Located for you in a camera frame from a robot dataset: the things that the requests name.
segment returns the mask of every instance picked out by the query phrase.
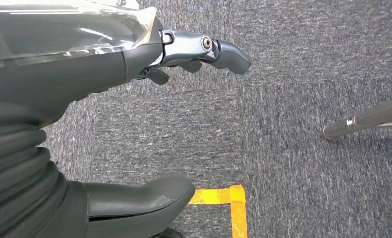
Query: transparent plastic sheet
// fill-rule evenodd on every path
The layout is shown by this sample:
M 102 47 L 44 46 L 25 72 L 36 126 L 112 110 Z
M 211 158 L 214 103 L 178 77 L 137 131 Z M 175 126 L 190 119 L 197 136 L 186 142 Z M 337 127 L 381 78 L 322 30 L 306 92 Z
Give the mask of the transparent plastic sheet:
M 0 0 L 0 66 L 134 49 L 149 42 L 156 11 L 91 0 Z

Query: yellow floor marking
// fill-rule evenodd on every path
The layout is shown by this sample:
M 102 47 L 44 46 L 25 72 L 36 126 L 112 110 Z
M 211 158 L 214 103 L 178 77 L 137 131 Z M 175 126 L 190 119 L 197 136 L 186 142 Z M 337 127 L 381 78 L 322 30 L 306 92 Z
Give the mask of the yellow floor marking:
M 189 205 L 231 204 L 232 238 L 248 238 L 245 191 L 241 185 L 197 189 Z

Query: black plastic casing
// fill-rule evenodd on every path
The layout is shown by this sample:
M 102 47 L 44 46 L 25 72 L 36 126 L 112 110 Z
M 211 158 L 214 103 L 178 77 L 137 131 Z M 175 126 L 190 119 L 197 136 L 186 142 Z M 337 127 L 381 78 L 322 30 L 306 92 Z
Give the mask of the black plastic casing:
M 149 43 L 135 49 L 0 68 L 0 237 L 87 237 L 84 186 L 68 182 L 38 147 L 40 130 L 90 93 L 130 82 L 162 53 L 155 20 Z

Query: metal pole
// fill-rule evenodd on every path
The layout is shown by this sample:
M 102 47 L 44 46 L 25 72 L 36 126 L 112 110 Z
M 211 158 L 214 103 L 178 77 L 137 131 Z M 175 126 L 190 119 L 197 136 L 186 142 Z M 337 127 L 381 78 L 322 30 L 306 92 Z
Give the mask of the metal pole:
M 378 126 L 392 126 L 392 100 L 327 125 L 323 129 L 323 136 L 326 139 L 336 139 L 340 136 Z

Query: robotic hand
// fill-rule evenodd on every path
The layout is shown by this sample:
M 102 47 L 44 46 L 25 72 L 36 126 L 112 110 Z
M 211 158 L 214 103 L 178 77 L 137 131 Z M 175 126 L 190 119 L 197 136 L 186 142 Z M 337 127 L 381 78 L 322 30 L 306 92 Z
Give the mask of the robotic hand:
M 40 130 L 91 93 L 149 78 L 162 67 L 202 64 L 244 74 L 231 43 L 165 30 L 152 7 L 87 0 L 0 0 L 0 237 L 148 238 L 167 228 L 194 195 L 185 176 L 141 187 L 66 181 Z
M 235 45 L 209 36 L 176 30 L 160 31 L 163 44 L 161 56 L 145 68 L 136 79 L 149 78 L 157 84 L 168 82 L 169 76 L 159 67 L 181 67 L 196 73 L 202 62 L 216 68 L 228 68 L 236 74 L 244 74 L 250 67 L 248 57 Z

